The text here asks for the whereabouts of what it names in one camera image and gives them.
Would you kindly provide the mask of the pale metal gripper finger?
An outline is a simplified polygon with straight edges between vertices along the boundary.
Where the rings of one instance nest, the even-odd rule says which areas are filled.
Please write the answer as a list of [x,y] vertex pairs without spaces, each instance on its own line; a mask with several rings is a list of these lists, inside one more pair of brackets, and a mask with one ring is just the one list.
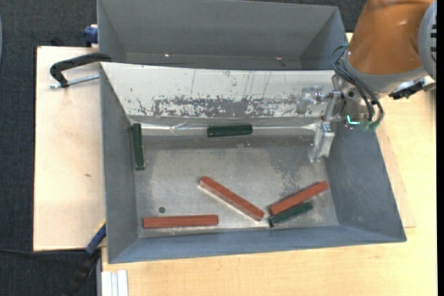
[[330,150],[335,138],[335,133],[330,123],[319,123],[316,126],[313,144],[308,153],[311,162],[330,156]]
[[329,99],[330,94],[323,92],[322,86],[315,85],[303,88],[296,101],[296,113],[312,114],[317,107],[326,104]]

